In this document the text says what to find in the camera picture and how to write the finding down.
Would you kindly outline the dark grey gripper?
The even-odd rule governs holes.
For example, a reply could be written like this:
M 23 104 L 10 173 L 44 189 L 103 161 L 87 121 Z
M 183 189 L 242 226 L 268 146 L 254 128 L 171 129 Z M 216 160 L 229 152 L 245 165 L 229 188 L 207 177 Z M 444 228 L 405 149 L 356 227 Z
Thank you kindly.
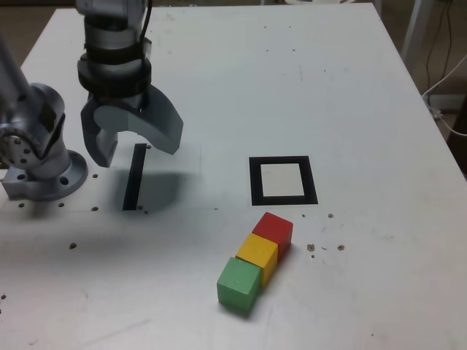
M 86 149 L 103 168 L 111 165 L 119 132 L 136 133 L 160 151 L 173 155 L 180 147 L 183 129 L 183 121 L 172 102 L 152 85 L 123 98 L 89 90 L 81 122 Z

